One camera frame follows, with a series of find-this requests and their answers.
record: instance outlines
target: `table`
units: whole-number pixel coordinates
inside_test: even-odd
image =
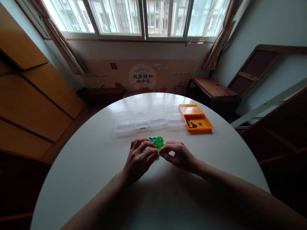
[[[193,134],[185,126],[157,126],[117,134],[112,112],[144,111],[147,105],[198,104],[213,125],[211,133]],[[182,141],[199,159],[269,192],[254,155],[218,114],[192,99],[146,93],[119,100],[90,118],[55,160],[40,192],[32,230],[59,229],[119,172],[137,137],[162,136]],[[242,219],[203,179],[163,158],[113,203],[104,229],[246,229]]]

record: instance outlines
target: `beige curtain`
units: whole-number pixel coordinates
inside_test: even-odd
[[[215,69],[216,63],[218,56],[221,52],[221,49],[223,47],[223,44],[225,43],[225,39],[227,37],[227,32],[229,30],[229,27],[231,25],[231,22],[237,12],[237,9],[239,7],[239,2],[238,0],[230,0],[228,9],[225,14],[225,19],[222,24],[222,28],[220,33],[218,34],[215,42],[213,43],[209,54],[204,60],[202,68],[204,70],[213,70]]]
[[[49,36],[59,49],[60,53],[65,58],[67,64],[74,74],[80,75],[87,73],[87,68],[82,60],[75,53],[73,48],[69,45],[67,40],[64,38],[60,30],[57,28],[55,23],[52,21],[47,9],[45,8],[41,0],[27,0],[35,12],[39,15],[43,22]]]

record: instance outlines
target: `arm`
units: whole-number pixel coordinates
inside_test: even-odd
[[[182,142],[168,141],[160,155],[178,168],[194,173],[224,190],[228,197],[262,227],[307,229],[307,219],[257,186],[198,160]]]
[[[124,168],[61,229],[93,229],[98,221],[103,221],[104,211],[110,201],[140,179],[158,156],[154,143],[148,139],[138,138],[132,141]]]

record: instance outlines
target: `clear plastic box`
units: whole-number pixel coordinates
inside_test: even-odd
[[[185,117],[182,114],[182,110],[184,109],[185,109],[185,106],[167,107],[166,118],[167,118],[167,124],[170,127],[185,126],[186,121],[185,121]]]
[[[165,104],[147,106],[150,127],[166,125]]]
[[[138,112],[134,114],[135,117],[135,129],[142,129],[149,127],[148,113]]]
[[[135,130],[135,117],[133,111],[114,112],[112,115],[116,119],[115,132],[123,133]]]

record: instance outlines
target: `person's left hand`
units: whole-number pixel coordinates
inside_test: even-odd
[[[154,143],[147,138],[137,138],[131,142],[127,162],[121,171],[126,185],[131,185],[147,172],[155,159],[160,156]]]

